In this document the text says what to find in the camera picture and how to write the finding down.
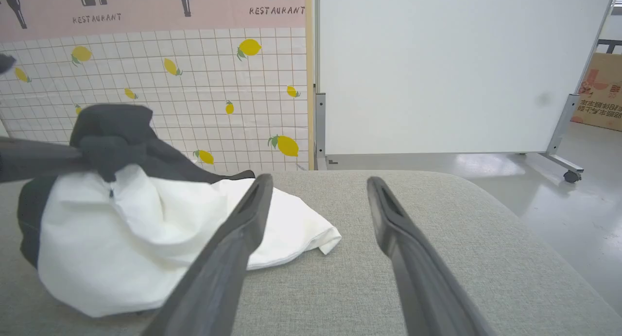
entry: whiteboard frame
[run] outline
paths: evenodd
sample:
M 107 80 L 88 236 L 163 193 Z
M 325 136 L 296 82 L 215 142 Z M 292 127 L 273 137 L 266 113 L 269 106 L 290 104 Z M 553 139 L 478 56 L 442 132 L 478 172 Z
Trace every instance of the whiteboard frame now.
M 315 142 L 316 142 L 315 155 L 317 157 L 315 169 L 317 170 L 318 167 L 319 169 L 327 169 L 327 165 L 331 164 L 333 160 L 329 159 L 331 155 L 326 155 L 324 152 L 325 143 L 326 143 L 326 121 L 325 121 L 326 95 L 324 92 L 322 92 L 322 87 L 320 86 L 320 82 L 321 82 L 320 75 L 322 74 L 321 72 L 322 70 L 320 66 L 320 55 L 322 54 L 321 48 L 320 48 L 320 35 L 322 34 L 321 24 L 320 24 L 320 0 L 313 0 L 313 1 L 315 2 L 314 7 L 313 7 L 313 16 L 315 18 L 315 26 L 314 26 L 315 27 L 314 28 L 315 48 L 313 48 L 314 49 L 313 53 L 315 55 L 315 109 L 314 109 L 314 112 L 315 112 Z M 615 0 L 609 0 L 609 5 L 604 10 L 604 14 L 600 22 L 600 27 L 598 28 L 597 35 L 592 44 L 592 48 L 591 48 L 592 53 L 594 53 L 594 51 L 596 50 L 596 47 L 598 46 L 598 37 L 600 36 L 600 32 L 602 31 L 605 25 L 605 21 L 607 17 L 609 16 L 609 14 L 611 14 L 613 10 L 614 2 Z M 542 152 L 537 152 L 537 154 L 540 154 L 546 157 L 547 159 L 550 159 L 551 161 L 557 163 L 558 165 L 561 165 L 562 167 L 566 168 L 569 172 L 573 172 L 574 174 L 577 174 L 578 179 L 581 179 L 581 174 L 584 171 L 584 169 L 566 159 L 563 159 L 557 156 L 556 152 L 557 152 L 557 148 L 559 144 L 562 141 L 562 137 L 565 134 L 567 127 L 570 123 L 570 118 L 576 108 L 575 104 L 578 101 L 577 92 L 581 86 L 581 82 L 583 80 L 583 77 L 585 76 L 585 72 L 587 72 L 588 70 L 590 60 L 591 60 L 591 55 L 588 57 L 584 65 L 583 72 L 581 73 L 581 76 L 579 77 L 579 81 L 577 82 L 577 86 L 574 92 L 569 93 L 568 99 L 566 101 L 566 105 L 564 105 L 564 109 L 562 110 L 562 113 L 557 121 L 557 126 L 555 128 L 555 131 L 553 132 L 553 135 L 551 136 L 551 140 L 549 141 L 549 146 L 547 147 L 547 150 L 543 150 Z M 526 154 L 526 153 L 523 152 L 522 150 L 516 150 L 514 152 L 504 152 L 504 154 Z

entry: fabric-covered table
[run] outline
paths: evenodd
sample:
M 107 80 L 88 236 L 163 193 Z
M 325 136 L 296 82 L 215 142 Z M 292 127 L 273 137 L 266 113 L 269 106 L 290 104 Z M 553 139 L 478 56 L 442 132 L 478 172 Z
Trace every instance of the fabric-covered table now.
M 469 181 L 413 171 L 288 172 L 275 187 L 302 198 L 343 235 L 249 272 L 233 334 L 404 335 L 393 270 L 373 233 L 366 180 L 382 177 L 500 336 L 622 335 L 622 318 L 553 249 Z M 0 185 L 0 334 L 128 336 L 152 313 L 91 320 L 56 302 L 18 251 L 18 184 Z

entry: pink banner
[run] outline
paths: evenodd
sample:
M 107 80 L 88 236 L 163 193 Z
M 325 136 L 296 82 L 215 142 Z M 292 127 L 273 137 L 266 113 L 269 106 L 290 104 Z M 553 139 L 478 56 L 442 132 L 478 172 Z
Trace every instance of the pink banner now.
M 304 0 L 0 0 L 0 41 L 210 28 L 304 27 Z

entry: whiteboard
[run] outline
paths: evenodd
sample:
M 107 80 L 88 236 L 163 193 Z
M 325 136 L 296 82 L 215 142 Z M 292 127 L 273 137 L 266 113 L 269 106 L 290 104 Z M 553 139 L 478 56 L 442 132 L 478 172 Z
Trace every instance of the whiteboard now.
M 319 0 L 326 153 L 544 152 L 611 0 Z

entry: cardboard box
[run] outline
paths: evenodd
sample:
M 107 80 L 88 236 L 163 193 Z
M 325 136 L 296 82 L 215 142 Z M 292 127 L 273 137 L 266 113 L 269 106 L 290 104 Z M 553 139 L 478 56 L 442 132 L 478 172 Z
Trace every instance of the cardboard box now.
M 595 53 L 571 121 L 622 130 L 622 55 Z

